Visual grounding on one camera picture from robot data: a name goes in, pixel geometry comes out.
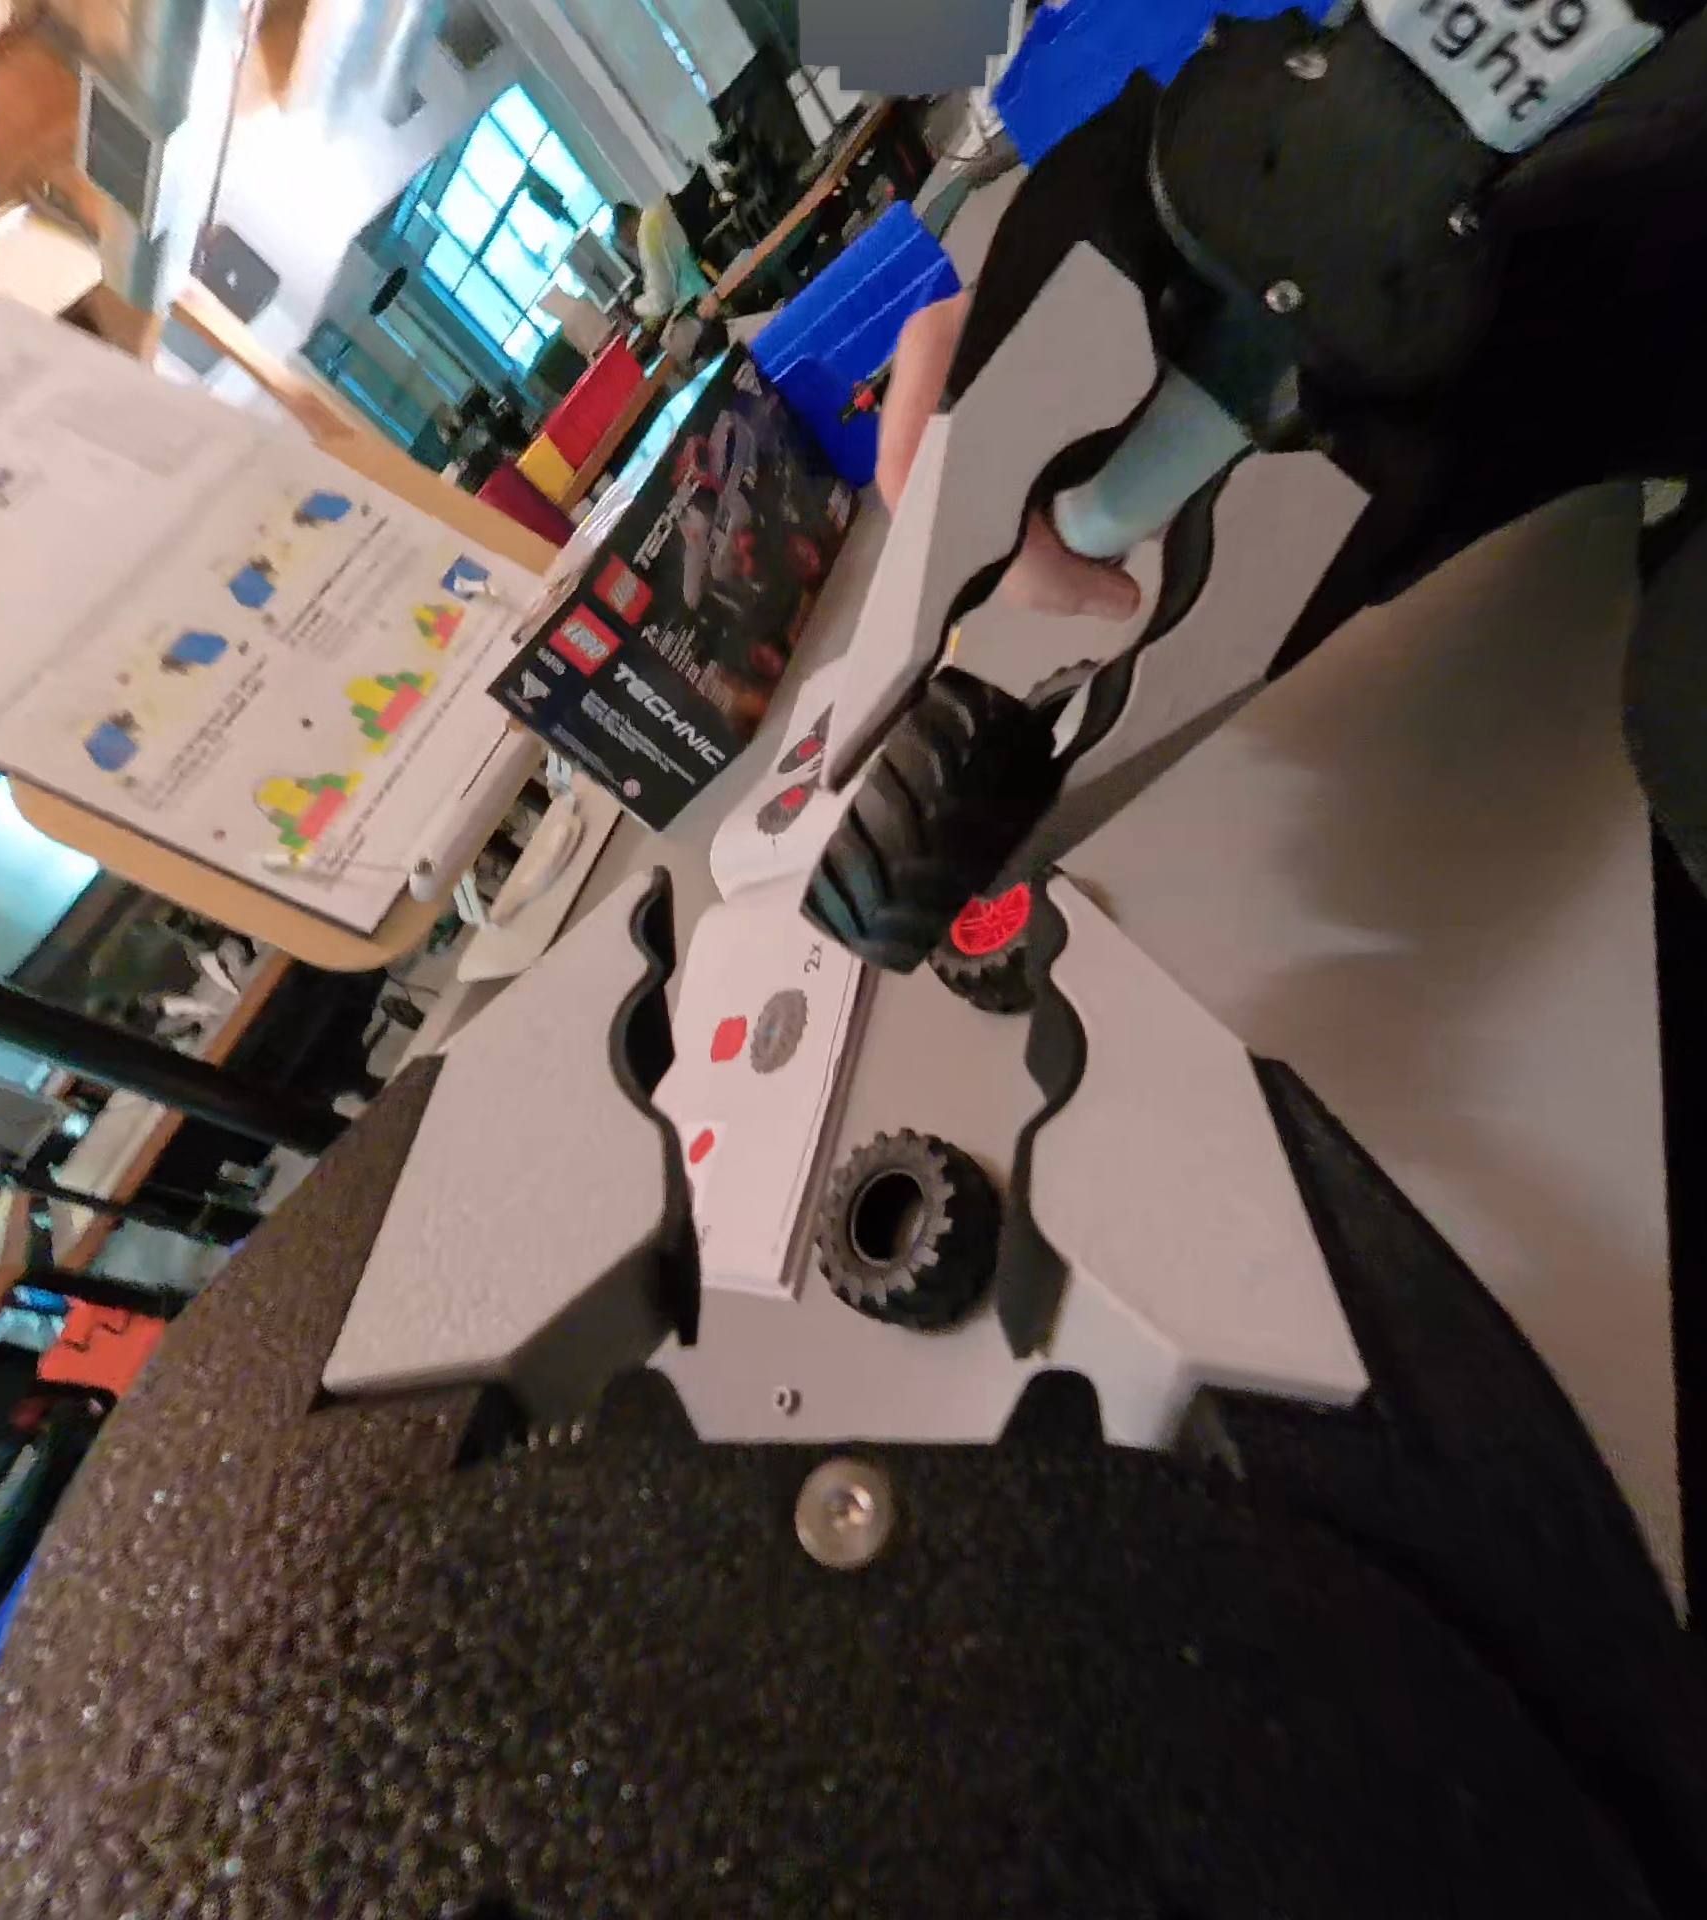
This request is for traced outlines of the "wooden board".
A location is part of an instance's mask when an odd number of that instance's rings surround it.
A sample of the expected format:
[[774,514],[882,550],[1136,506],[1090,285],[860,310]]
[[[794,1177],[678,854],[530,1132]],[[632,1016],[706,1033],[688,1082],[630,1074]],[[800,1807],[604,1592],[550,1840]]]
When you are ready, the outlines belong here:
[[[366,481],[434,516],[472,548],[482,548],[534,576],[550,569],[560,548],[504,516],[496,506],[418,465],[386,442],[358,410],[330,393],[317,378],[271,351],[205,284],[191,278],[173,301],[173,320],[243,367],[305,435]],[[510,723],[508,744],[486,763],[466,811],[454,826],[432,827],[430,869],[386,912],[372,934],[322,918],[311,906],[287,899],[261,882],[207,868],[167,844],[123,827],[33,782],[15,790],[25,818],[57,842],[87,854],[109,872],[221,922],[291,958],[332,972],[370,972],[420,946],[442,910],[460,895],[472,865],[504,821],[544,749],[534,735]]]

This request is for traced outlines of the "white plastic object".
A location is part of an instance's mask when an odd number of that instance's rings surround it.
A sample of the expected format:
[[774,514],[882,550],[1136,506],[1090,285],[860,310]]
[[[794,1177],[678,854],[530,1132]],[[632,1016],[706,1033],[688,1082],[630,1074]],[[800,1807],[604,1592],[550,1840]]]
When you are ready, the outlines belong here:
[[534,899],[540,899],[572,864],[582,833],[580,797],[570,785],[564,785],[550,793],[546,810],[534,824],[518,862],[488,910],[488,924],[502,927]]

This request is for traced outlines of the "person's right hand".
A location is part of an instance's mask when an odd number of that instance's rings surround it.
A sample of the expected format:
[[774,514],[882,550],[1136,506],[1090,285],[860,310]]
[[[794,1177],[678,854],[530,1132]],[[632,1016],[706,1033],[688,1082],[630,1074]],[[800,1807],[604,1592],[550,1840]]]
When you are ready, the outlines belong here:
[[[902,520],[902,498],[916,450],[946,391],[962,341],[972,290],[962,287],[916,312],[904,326],[880,410],[874,486],[892,523]],[[1002,577],[1006,598],[1032,612],[1092,616],[1128,622],[1140,608],[1138,582],[1118,562],[1096,562],[1070,550],[1052,516],[1034,507],[1016,558]]]

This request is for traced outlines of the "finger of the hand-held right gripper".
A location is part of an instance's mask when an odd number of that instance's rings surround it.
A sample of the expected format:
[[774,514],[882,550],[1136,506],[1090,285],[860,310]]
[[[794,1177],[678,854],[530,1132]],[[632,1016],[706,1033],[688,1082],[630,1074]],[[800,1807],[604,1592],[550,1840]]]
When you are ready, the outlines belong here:
[[1180,510],[1152,543],[1160,584],[1138,634],[1026,695],[1052,727],[1060,783],[1008,883],[1058,865],[1264,691],[1364,506],[1340,468],[1296,450],[1246,456]]
[[1170,518],[1166,372],[1136,280],[1092,241],[1036,264],[992,244],[900,523],[844,651],[826,782],[846,793],[940,665],[952,627],[1046,510],[1078,555],[1110,564]]

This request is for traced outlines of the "white instruction booklet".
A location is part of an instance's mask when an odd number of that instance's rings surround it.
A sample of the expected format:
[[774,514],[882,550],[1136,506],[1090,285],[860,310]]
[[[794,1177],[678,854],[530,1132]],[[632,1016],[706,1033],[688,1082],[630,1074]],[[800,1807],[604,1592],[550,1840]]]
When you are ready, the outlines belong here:
[[704,1283],[788,1301],[822,1139],[866,1016],[866,972],[802,904],[848,796],[826,782],[842,659],[798,690],[770,767],[712,846],[720,899],[678,963],[674,1066],[656,1091],[692,1194]]

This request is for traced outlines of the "black toy set box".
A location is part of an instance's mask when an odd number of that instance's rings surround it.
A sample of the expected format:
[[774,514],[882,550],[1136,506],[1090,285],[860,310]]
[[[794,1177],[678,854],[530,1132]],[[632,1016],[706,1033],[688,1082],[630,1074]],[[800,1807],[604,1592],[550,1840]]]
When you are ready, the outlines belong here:
[[760,731],[858,512],[808,422],[732,346],[578,525],[490,695],[668,827]]

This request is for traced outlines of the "black empty toy tyre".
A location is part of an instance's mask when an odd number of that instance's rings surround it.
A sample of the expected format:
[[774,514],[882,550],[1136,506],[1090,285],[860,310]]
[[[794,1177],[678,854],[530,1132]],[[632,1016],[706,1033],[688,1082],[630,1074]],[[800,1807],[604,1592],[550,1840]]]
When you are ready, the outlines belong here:
[[1002,1195],[960,1146],[900,1127],[854,1148],[816,1214],[828,1289],[884,1325],[942,1333],[988,1297],[1000,1260]]

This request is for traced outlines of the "grey desk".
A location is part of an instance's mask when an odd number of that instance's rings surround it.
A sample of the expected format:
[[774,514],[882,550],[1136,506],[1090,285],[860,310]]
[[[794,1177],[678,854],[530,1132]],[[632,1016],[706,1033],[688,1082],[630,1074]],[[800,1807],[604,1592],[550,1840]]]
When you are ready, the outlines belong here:
[[[1266,686],[1040,876],[1070,878],[1302,1082],[1552,1369],[1684,1602],[1654,862],[1620,671],[1638,502],[1598,488],[1472,543]],[[1032,1013],[928,963],[866,968],[818,1158],[920,1129],[1006,1225],[1042,1096]],[[802,1245],[796,1297],[706,1287],[652,1362],[706,1437],[976,1441],[1042,1369],[996,1306],[942,1333],[860,1315]]]

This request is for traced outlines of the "large window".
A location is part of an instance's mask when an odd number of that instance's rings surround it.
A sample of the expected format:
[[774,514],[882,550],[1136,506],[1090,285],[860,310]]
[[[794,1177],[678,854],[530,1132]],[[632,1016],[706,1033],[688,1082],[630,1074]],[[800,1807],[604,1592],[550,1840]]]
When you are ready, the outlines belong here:
[[552,294],[592,300],[610,202],[522,84],[412,187],[400,235],[456,320],[512,372],[560,336]]

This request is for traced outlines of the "printed instruction sheet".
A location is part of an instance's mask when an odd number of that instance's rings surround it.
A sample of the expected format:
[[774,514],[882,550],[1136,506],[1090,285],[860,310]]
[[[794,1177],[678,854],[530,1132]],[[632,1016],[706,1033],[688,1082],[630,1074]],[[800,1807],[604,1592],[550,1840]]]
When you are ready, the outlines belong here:
[[299,426],[0,296],[0,769],[368,941],[540,580]]

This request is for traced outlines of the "red storage bin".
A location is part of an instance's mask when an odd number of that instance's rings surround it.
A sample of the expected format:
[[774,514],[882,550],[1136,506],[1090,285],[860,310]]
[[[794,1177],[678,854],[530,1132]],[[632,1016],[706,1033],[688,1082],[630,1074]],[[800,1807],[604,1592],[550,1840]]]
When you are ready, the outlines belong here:
[[658,396],[660,381],[648,359],[624,333],[616,333],[556,400],[538,434],[552,444],[572,472],[588,465],[600,444],[616,435],[630,408]]

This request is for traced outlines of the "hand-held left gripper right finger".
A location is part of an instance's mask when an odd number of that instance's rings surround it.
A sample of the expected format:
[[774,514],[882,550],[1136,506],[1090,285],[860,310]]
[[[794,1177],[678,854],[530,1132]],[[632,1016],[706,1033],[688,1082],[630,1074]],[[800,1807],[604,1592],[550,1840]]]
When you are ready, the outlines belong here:
[[1370,1377],[1250,1050],[1072,878],[1036,893],[998,1311],[1106,1441],[1168,1447],[1206,1390],[1352,1407]]

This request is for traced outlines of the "black toy wheel red hub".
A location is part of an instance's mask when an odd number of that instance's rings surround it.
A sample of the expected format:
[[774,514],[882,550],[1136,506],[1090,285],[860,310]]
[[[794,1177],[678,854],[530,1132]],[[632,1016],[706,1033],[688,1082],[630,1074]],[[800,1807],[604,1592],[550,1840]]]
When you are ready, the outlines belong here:
[[930,969],[966,1005],[1024,1018],[1050,988],[1068,938],[1052,878],[1032,876],[970,899],[932,952]]
[[962,910],[1040,869],[1070,754],[1060,723],[1094,670],[1066,668],[1018,695],[936,670],[856,779],[808,878],[808,922],[866,968],[908,976]]

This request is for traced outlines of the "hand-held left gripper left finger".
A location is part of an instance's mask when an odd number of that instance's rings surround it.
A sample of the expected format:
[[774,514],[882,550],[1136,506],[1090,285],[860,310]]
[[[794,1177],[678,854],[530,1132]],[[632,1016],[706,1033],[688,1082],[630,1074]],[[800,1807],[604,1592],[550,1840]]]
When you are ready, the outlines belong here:
[[674,876],[628,876],[446,1043],[326,1364],[338,1400],[496,1383],[534,1421],[702,1318],[674,1063]]

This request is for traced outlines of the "black metal bar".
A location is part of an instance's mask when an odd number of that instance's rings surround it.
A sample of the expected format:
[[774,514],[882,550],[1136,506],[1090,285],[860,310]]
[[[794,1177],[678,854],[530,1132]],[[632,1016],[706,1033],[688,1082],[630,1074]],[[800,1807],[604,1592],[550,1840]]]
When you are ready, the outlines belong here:
[[330,1108],[253,1083],[213,1061],[39,1000],[0,981],[0,1043],[199,1121],[318,1158],[348,1127]]

